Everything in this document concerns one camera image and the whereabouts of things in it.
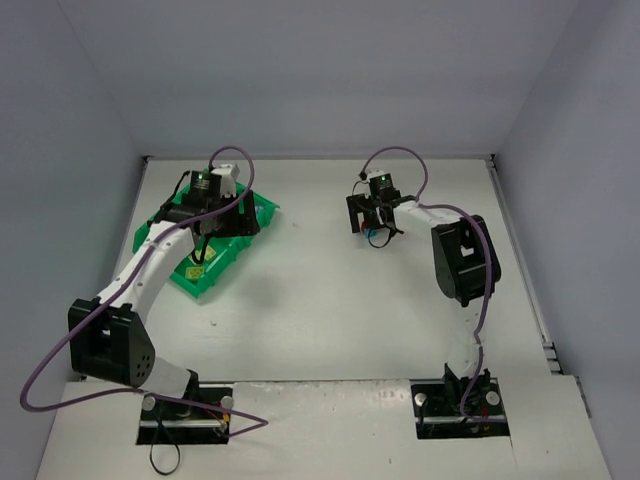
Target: white table surface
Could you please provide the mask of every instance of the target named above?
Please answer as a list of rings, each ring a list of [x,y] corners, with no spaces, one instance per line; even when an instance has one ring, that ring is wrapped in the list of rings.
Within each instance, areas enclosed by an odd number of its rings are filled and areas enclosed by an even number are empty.
[[[417,165],[380,164],[403,192],[419,185]],[[149,164],[120,266],[180,173],[203,165]],[[204,380],[240,382],[236,407],[271,423],[227,446],[183,447],[172,478],[609,479],[574,379],[549,372],[484,162],[429,167],[423,200],[484,216],[502,264],[486,346],[511,437],[415,438],[406,379],[442,375],[450,313],[423,242],[405,235],[374,250],[351,235],[344,198],[360,163],[258,161],[254,188],[282,211],[200,302],[165,286],[147,328],[158,354]],[[386,380],[343,381],[359,379]],[[64,397],[107,387],[69,383]],[[58,412],[38,479],[157,478],[148,447],[135,446],[139,411],[127,394]],[[173,452],[162,450],[168,467]]]
[[[406,380],[236,384],[236,408],[270,424],[228,445],[182,446],[171,478],[609,480],[572,377],[505,380],[510,438],[428,441],[415,437]],[[64,399],[112,386],[70,383]],[[149,447],[135,445],[139,415],[133,394],[59,411],[38,480],[157,479]],[[169,469],[175,451],[154,458]]]
[[[244,174],[246,165],[238,162]],[[415,161],[379,161],[406,194]],[[186,169],[206,161],[151,161],[119,268],[133,234]],[[358,161],[256,162],[254,190],[278,203],[272,225],[198,301],[173,284],[156,300],[147,330],[157,354],[207,381],[439,378],[451,327],[436,284],[432,248],[409,235],[382,250],[351,234],[345,197]],[[496,375],[546,373],[537,324],[486,166],[428,162],[425,203],[453,203],[487,221],[502,265],[489,307],[487,362]]]

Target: black joint housing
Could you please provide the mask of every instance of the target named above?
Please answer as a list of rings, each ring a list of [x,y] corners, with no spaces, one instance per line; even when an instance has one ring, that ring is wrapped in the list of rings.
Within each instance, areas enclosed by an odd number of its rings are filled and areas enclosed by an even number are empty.
[[[480,226],[489,245],[493,293],[502,270],[484,219],[479,215],[473,215],[472,218]],[[487,262],[482,242],[471,224],[461,218],[456,223],[438,225],[431,229],[431,239],[436,279],[442,293],[455,298],[463,307],[469,305],[471,300],[483,296]]]
[[[99,299],[78,299],[69,309],[69,330],[100,306]],[[140,387],[156,354],[151,339],[131,304],[108,307],[69,343],[75,372],[121,385]]]

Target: black cable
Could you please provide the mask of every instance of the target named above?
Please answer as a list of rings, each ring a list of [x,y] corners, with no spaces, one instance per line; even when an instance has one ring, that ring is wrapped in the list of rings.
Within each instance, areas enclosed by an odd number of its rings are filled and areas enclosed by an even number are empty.
[[[151,448],[149,449],[149,463],[151,463],[151,466],[153,467],[153,469],[156,471],[157,474],[162,475],[163,477],[168,477],[169,475],[174,473],[180,466],[180,460],[181,460],[180,446],[178,445],[178,442],[176,442],[175,439],[173,438],[173,435],[171,435],[171,432],[169,431],[169,429],[165,427],[164,424],[162,423],[162,405],[160,406],[160,413],[156,412],[155,409],[154,409],[154,412],[156,416],[156,422],[158,422],[158,426],[156,427],[155,432],[153,432],[153,438],[151,439]],[[165,434],[165,436],[167,437],[167,440],[171,442],[171,445],[173,445],[176,448],[176,451],[178,452],[178,461],[176,462],[176,466],[173,467],[172,470],[168,470],[166,472],[160,470],[156,466],[155,461],[153,460],[153,447],[158,441],[158,435],[160,431],[162,431]]]
[[[196,257],[195,249],[193,250],[193,252],[191,252],[191,260],[193,260],[193,263],[195,263],[196,265],[202,265],[204,263],[204,260],[207,256],[207,247],[209,246],[211,237],[213,237],[213,235],[211,234],[205,235],[204,243],[202,244],[202,250],[200,250],[200,258]]]
[[[373,248],[384,248],[387,245],[389,245],[390,241],[391,241],[391,230],[389,230],[389,235],[387,236],[387,240],[382,245],[376,245],[371,241],[371,230],[369,230],[369,235],[367,235],[367,242],[369,242],[369,245],[371,245]]]
[[[422,402],[422,405],[420,405],[420,421],[418,422],[418,435],[420,437],[422,437],[422,430],[424,429],[424,414],[426,413],[427,410],[427,401],[425,400],[424,402]]]
[[[153,223],[153,219],[158,213],[160,213],[160,210],[165,208],[167,205],[169,205],[173,201],[174,198],[176,198],[176,195],[178,194],[178,190],[180,190],[180,185],[182,185],[182,181],[185,179],[187,175],[189,175],[189,173],[190,173],[189,170],[187,170],[186,172],[182,172],[182,176],[180,177],[180,180],[178,180],[178,183],[176,183],[176,186],[173,189],[173,193],[169,196],[169,198],[167,198],[164,201],[164,203],[160,206],[158,211],[153,214],[153,217],[151,217],[151,220],[147,220],[147,227],[151,226],[151,224]]]

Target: black mounting plate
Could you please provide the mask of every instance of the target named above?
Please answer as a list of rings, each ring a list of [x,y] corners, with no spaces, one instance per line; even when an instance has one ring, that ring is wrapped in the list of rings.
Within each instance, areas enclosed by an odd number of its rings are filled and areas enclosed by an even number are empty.
[[[233,389],[230,386],[201,385],[200,396],[203,403],[218,406],[222,397],[233,397]],[[161,415],[162,424],[170,431],[178,445],[226,445],[229,443],[226,434],[229,433],[230,422],[227,422],[224,432],[216,428],[219,420],[222,419],[222,414],[211,412],[218,418],[216,420],[209,412],[193,408],[187,417],[176,419],[175,416],[165,413],[165,408],[173,405],[175,404],[158,401],[153,410],[149,412],[141,410],[136,445],[151,445],[158,428],[157,415]],[[173,442],[167,438],[166,434],[158,432],[155,444],[173,445]]]
[[[497,395],[499,402],[492,405],[486,398],[476,400],[467,405],[466,412],[472,416],[488,418],[505,418],[505,411],[500,396],[500,388],[495,379],[491,380],[489,391],[491,399]],[[416,396],[426,395],[426,405],[420,407]],[[508,437],[508,423],[482,423],[463,420],[458,405],[452,405],[445,390],[445,384],[439,380],[420,380],[411,382],[413,415],[416,419],[416,436],[419,440],[435,440],[445,438],[484,438]]]

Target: wire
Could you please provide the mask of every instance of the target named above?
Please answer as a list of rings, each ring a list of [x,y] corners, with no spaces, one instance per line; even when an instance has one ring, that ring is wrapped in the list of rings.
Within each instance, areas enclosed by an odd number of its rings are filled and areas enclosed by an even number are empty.
[[[212,168],[211,166],[212,166],[213,161],[215,160],[215,158],[220,153],[224,152],[225,150],[235,150],[237,152],[240,152],[244,156],[244,158],[247,160],[247,162],[249,163],[249,181],[247,182],[247,186],[244,189],[244,191],[233,202],[229,203],[228,205],[225,205],[224,207],[219,208],[218,210],[214,210],[213,212],[204,213],[202,215],[196,215],[194,217],[188,218],[186,220],[183,220],[182,222],[179,222],[179,223],[176,223],[176,224],[172,225],[171,227],[167,228],[162,233],[160,233],[155,239],[153,239],[154,243],[160,243],[163,239],[165,239],[172,232],[174,232],[174,231],[176,231],[176,230],[178,230],[178,229],[180,229],[182,227],[188,226],[188,225],[190,225],[192,223],[199,222],[199,221],[202,221],[202,220],[208,220],[210,218],[213,218],[213,217],[221,215],[221,214],[223,214],[225,212],[228,212],[229,210],[235,208],[235,206],[238,205],[240,202],[242,202],[244,197],[246,197],[249,194],[249,191],[251,190],[251,187],[253,185],[253,180],[254,180],[254,177],[255,177],[255,167],[254,167],[254,164],[253,164],[253,159],[251,158],[251,156],[244,149],[242,149],[240,147],[233,146],[233,145],[228,145],[228,146],[219,148],[211,156],[211,159],[209,160],[209,168]],[[50,412],[50,411],[53,411],[53,410],[58,410],[60,408],[65,408],[65,407],[69,407],[71,405],[76,405],[78,403],[82,403],[82,402],[86,402],[86,401],[89,401],[89,400],[93,400],[95,398],[105,397],[107,395],[115,395],[115,394],[118,394],[118,393],[139,393],[139,394],[148,393],[149,395],[154,397],[156,400],[164,400],[164,401],[167,401],[167,402],[179,403],[179,404],[187,405],[187,406],[191,406],[191,407],[203,408],[205,410],[211,410],[211,411],[215,411],[215,412],[219,412],[219,413],[223,413],[223,414],[226,413],[228,415],[235,415],[235,416],[243,417],[243,418],[246,418],[248,420],[252,420],[252,421],[256,422],[255,425],[252,425],[250,427],[247,427],[247,428],[244,428],[242,430],[239,430],[238,432],[234,432],[233,434],[230,434],[229,435],[230,437],[231,436],[237,436],[237,435],[240,435],[242,433],[246,433],[246,432],[249,432],[251,430],[255,430],[256,428],[260,428],[260,427],[264,427],[264,426],[268,425],[269,422],[267,420],[265,420],[263,418],[260,418],[260,417],[257,417],[255,415],[251,415],[249,413],[238,412],[238,411],[235,411],[235,410],[232,410],[232,409],[228,409],[228,408],[217,407],[217,406],[213,406],[213,405],[209,405],[209,404],[201,403],[201,402],[195,402],[193,400],[187,400],[187,399],[183,399],[183,398],[168,397],[168,396],[156,394],[156,393],[153,393],[153,392],[144,392],[141,389],[131,388],[131,387],[122,387],[122,388],[113,388],[113,389],[109,389],[109,390],[103,390],[101,392],[92,393],[90,395],[84,395],[82,397],[77,397],[77,398],[73,398],[71,400],[67,400],[67,401],[59,402],[59,403],[54,403],[54,404],[50,404],[50,405],[36,406],[36,405],[32,405],[31,403],[29,403],[28,397],[29,397],[29,391],[31,390],[31,387],[33,387],[33,384],[38,379],[38,377],[40,376],[42,371],[47,367],[47,365],[49,365],[49,363],[51,363],[51,360],[53,360],[53,358],[60,352],[60,350],[62,350],[64,348],[64,346],[67,343],[69,343],[70,340],[72,340],[84,328],[86,328],[86,326],[89,323],[91,323],[96,318],[98,318],[120,295],[122,295],[125,292],[125,290],[127,288],[129,288],[131,283],[133,283],[133,280],[136,278],[138,273],[140,273],[142,268],[145,266],[145,264],[147,263],[147,261],[151,257],[152,253],[153,253],[153,249],[148,249],[143,254],[143,256],[140,258],[140,261],[138,262],[138,264],[133,268],[133,270],[132,270],[131,274],[129,275],[129,277],[122,283],[120,288],[111,297],[109,297],[104,303],[102,303],[100,306],[98,306],[98,308],[96,308],[89,315],[87,315],[86,318],[84,318],[80,323],[78,323],[78,325],[76,325],[69,333],[67,333],[64,337],[62,337],[60,339],[60,341],[58,341],[58,343],[51,349],[51,351],[45,355],[45,357],[42,359],[42,361],[35,367],[33,372],[31,372],[31,375],[29,375],[29,377],[27,378],[27,381],[25,382],[24,386],[22,387],[22,390],[20,392],[20,406],[24,410],[26,410],[27,412]]]
[[[367,242],[369,242],[369,245],[371,245],[373,248],[384,248],[387,245],[389,245],[389,242],[391,241],[391,230],[389,230],[389,235],[387,236],[387,240],[382,245],[376,245],[371,241],[371,233],[372,233],[371,230],[369,230],[369,232],[367,233]]]
[[[205,259],[207,257],[207,247],[209,246],[209,242],[211,241],[211,237],[213,237],[212,234],[205,235],[204,243],[202,244],[202,249],[200,250],[200,258],[196,257],[195,248],[191,252],[191,260],[193,260],[193,263],[195,263],[196,265],[202,265],[204,263],[204,261],[205,261]]]
[[[371,155],[369,159],[364,163],[361,173],[364,173],[364,171],[367,169],[367,167],[373,161],[374,158],[376,158],[378,155],[384,152],[388,152],[389,150],[401,150],[403,152],[410,153],[416,158],[416,160],[418,160],[418,162],[420,162],[420,165],[422,165],[422,170],[424,171],[424,181],[422,182],[422,185],[420,186],[418,193],[416,193],[416,202],[419,202],[420,195],[422,195],[422,192],[424,192],[424,189],[427,188],[427,182],[429,181],[429,172],[427,171],[427,164],[424,162],[424,159],[420,155],[418,155],[418,153],[415,152],[414,150],[407,147],[397,146],[397,145],[394,145],[392,147],[381,148],[380,150],[375,152],[373,155]]]
[[[186,172],[182,172],[182,176],[180,177],[180,180],[178,180],[178,183],[176,183],[176,186],[173,189],[173,193],[169,196],[169,198],[167,198],[164,201],[162,205],[160,205],[160,208],[158,209],[158,211],[154,213],[149,220],[147,220],[147,227],[150,227],[153,224],[153,220],[156,217],[156,215],[158,215],[158,213],[160,213],[161,210],[166,208],[173,201],[173,199],[176,198],[176,195],[178,194],[178,190],[180,189],[180,185],[182,185],[182,180],[184,180],[187,175],[189,175],[189,170],[187,170]]]
[[[422,436],[422,431],[424,430],[424,414],[426,413],[427,410],[427,401],[425,400],[424,402],[422,402],[422,405],[420,405],[420,421],[418,422],[418,432],[419,435]]]
[[[466,406],[467,400],[469,399],[469,395],[471,395],[471,391],[473,390],[473,387],[478,381],[478,378],[480,378],[480,372],[482,371],[482,363],[484,359],[484,347],[482,346],[482,341],[480,339],[480,332],[482,331],[482,328],[484,327],[484,323],[487,319],[487,309],[489,308],[489,299],[491,298],[491,293],[493,291],[493,264],[491,262],[491,249],[489,248],[489,242],[487,241],[487,237],[485,236],[484,232],[480,228],[480,225],[478,225],[478,222],[476,222],[471,215],[469,215],[467,212],[465,212],[459,207],[456,207],[454,205],[449,205],[446,203],[437,204],[437,205],[423,205],[422,203],[418,203],[418,206],[424,210],[444,209],[444,210],[451,210],[453,212],[456,212],[458,215],[463,217],[467,222],[469,222],[471,227],[474,229],[474,231],[478,235],[478,238],[480,239],[480,243],[482,244],[482,251],[484,253],[486,267],[485,267],[485,280],[484,280],[484,296],[482,298],[482,308],[480,310],[480,318],[478,319],[478,324],[476,325],[476,328],[473,331],[473,338],[475,339],[476,344],[478,345],[478,365],[476,366],[476,370],[473,373],[473,376],[471,377],[471,380],[469,381],[469,384],[467,385],[467,388],[464,391],[464,394],[462,395],[462,399],[460,400],[460,413],[464,418],[475,421],[475,422],[505,423],[506,419],[473,417],[471,415],[468,415],[465,410],[465,406]]]
[[[173,438],[173,435],[171,435],[171,432],[169,431],[169,429],[164,426],[164,423],[162,423],[162,406],[160,407],[160,413],[155,412],[155,417],[156,417],[156,422],[158,422],[158,426],[153,432],[153,438],[151,439],[151,448],[149,449],[149,463],[151,463],[151,466],[153,467],[153,469],[156,471],[157,474],[162,475],[163,477],[168,477],[169,475],[174,473],[176,470],[178,470],[178,467],[180,466],[180,461],[182,460],[180,455],[180,446],[178,445],[178,442],[176,442],[175,439]],[[178,452],[178,460],[176,461],[176,466],[168,471],[160,470],[157,467],[156,462],[153,460],[153,447],[155,447],[156,442],[158,441],[158,434],[160,432],[163,432],[165,434],[165,436],[167,437],[167,440],[171,442],[171,445],[173,445],[176,449],[176,452]]]

